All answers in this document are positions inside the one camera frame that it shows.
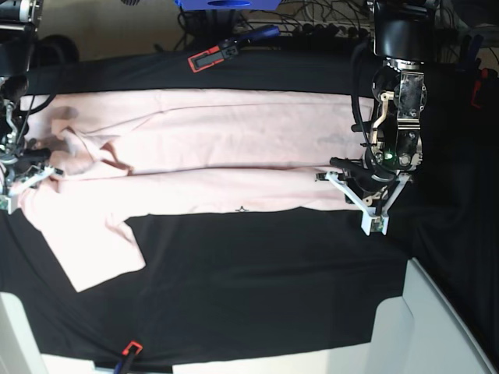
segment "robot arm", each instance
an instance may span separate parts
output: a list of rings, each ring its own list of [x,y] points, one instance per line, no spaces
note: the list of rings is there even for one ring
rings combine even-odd
[[[349,203],[363,212],[367,235],[388,230],[388,210],[400,195],[410,172],[423,161],[420,115],[426,105],[422,66],[434,60],[434,2],[424,4],[377,0],[370,4],[374,19],[373,52],[384,67],[373,79],[378,102],[372,122],[364,122],[359,109],[360,60],[370,42],[359,45],[352,56],[352,130],[362,132],[366,152],[362,160],[331,159],[342,173],[327,173]]]
[[[49,150],[28,144],[30,112],[20,109],[43,0],[0,0],[0,210],[12,213],[17,197],[60,171],[47,165]]]

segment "cable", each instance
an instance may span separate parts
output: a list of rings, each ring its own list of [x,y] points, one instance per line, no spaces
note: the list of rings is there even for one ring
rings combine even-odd
[[[494,55],[494,57],[496,58],[496,61],[499,65],[499,57],[497,56],[496,52],[494,52],[494,50],[492,48],[489,48],[490,49],[490,52],[492,53],[492,55]]]
[[[39,44],[39,47],[38,47],[38,55],[39,56],[40,56],[40,53],[41,53],[41,49],[43,47],[45,47],[45,48],[51,48],[51,49],[53,49],[55,51],[55,53],[56,53],[56,55],[57,55],[57,57],[59,59],[59,64],[60,64],[59,77],[57,79],[57,83],[55,84],[55,87],[54,87],[53,91],[50,93],[50,95],[48,95],[47,100],[45,100],[43,104],[39,105],[35,109],[31,109],[30,108],[29,111],[21,111],[21,113],[26,116],[26,118],[24,119],[25,122],[27,122],[27,118],[30,115],[35,115],[36,113],[39,113],[40,111],[43,111],[46,107],[48,107],[48,105],[50,105],[50,103],[55,99],[55,97],[57,96],[57,94],[59,92],[60,86],[62,84],[62,77],[64,76],[64,71],[65,71],[65,56],[64,56],[64,52],[62,51],[61,47],[59,47],[55,43]],[[38,69],[39,69],[38,70],[38,79],[39,79],[40,78],[40,76],[39,76],[40,75],[40,66],[38,66]],[[34,90],[33,91],[33,97],[35,97],[35,96],[37,96],[37,94],[36,94],[36,91]]]
[[[38,55],[37,55],[37,80],[35,81],[35,84],[34,84],[33,96],[31,97],[31,102],[30,102],[30,106],[28,107],[28,111],[25,114],[23,126],[21,127],[21,131],[19,133],[19,138],[17,138],[17,144],[19,144],[20,140],[23,138],[24,131],[26,130],[26,126],[28,124],[28,118],[30,117],[31,113],[33,112],[34,99],[37,96],[35,93],[38,91],[38,84],[40,82],[40,75],[41,75],[41,56],[40,56],[40,51],[38,51]]]
[[[382,165],[380,165],[377,162],[376,157],[374,156],[373,150],[371,148],[372,144],[370,144],[366,129],[364,128],[362,120],[362,112],[360,111],[360,103],[359,103],[360,67],[361,67],[360,63],[362,61],[363,53],[367,49],[368,43],[369,41],[365,40],[362,43],[358,44],[354,48],[352,53],[352,113],[357,126],[359,126],[362,129],[362,134],[364,136],[364,141],[366,142],[366,147],[367,147],[366,155],[369,158],[369,162],[371,163],[371,165],[373,165],[375,169],[374,170],[375,175],[382,178],[386,178],[389,181],[392,181],[393,178],[396,177],[396,175],[391,171],[387,170],[386,168],[384,168]]]
[[[255,13],[255,12],[262,12],[262,13],[266,13],[266,14],[273,14],[275,16],[283,17],[283,18],[286,18],[286,19],[291,19],[292,21],[294,21],[296,23],[296,26],[301,26],[301,23],[295,17],[290,16],[289,14],[282,14],[282,13],[279,13],[279,12],[271,12],[270,10],[252,10],[250,13]]]

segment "blue object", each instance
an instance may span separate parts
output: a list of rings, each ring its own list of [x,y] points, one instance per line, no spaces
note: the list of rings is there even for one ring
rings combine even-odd
[[[281,0],[175,0],[175,3],[184,10],[275,10]]]

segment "clamp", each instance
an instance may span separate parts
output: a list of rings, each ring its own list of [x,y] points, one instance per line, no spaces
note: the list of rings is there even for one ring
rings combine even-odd
[[[200,72],[215,66],[225,60],[230,60],[239,54],[239,50],[256,41],[279,36],[281,31],[277,26],[264,26],[254,31],[222,41],[220,44],[197,55],[189,57],[189,65],[193,72]]]

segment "metal bracket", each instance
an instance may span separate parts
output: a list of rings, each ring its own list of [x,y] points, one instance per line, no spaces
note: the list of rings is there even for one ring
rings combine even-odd
[[[53,166],[44,166],[42,169],[33,166],[30,170],[35,169],[37,170],[36,174],[17,185],[14,189],[11,189],[7,195],[0,195],[0,210],[6,210],[8,214],[14,213],[19,208],[18,198],[23,192],[54,174],[60,175],[62,173]]]
[[[339,179],[339,174],[335,171],[330,171],[326,174],[326,179],[331,182],[337,189],[342,191],[347,197],[363,212],[361,228],[370,235],[371,232],[381,232],[386,235],[388,232],[388,210],[391,208],[395,200],[404,189],[405,185],[410,179],[409,174],[401,173],[397,177],[398,184],[395,190],[391,193],[390,197],[383,205],[381,215],[376,215],[376,208],[367,206],[346,184],[346,182]]]

